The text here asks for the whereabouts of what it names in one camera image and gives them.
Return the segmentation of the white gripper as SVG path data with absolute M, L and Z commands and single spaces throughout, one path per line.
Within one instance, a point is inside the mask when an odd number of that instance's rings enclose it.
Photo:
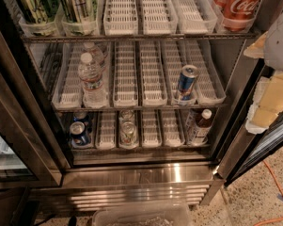
M 275 70 L 283 71 L 283 12 L 263 33 L 244 50 L 251 58 L 264 58 Z M 253 104 L 249 107 L 245 129 L 251 134 L 267 130 L 283 111 L 283 72 L 275 72 L 271 78 L 262 76 L 256 85 Z

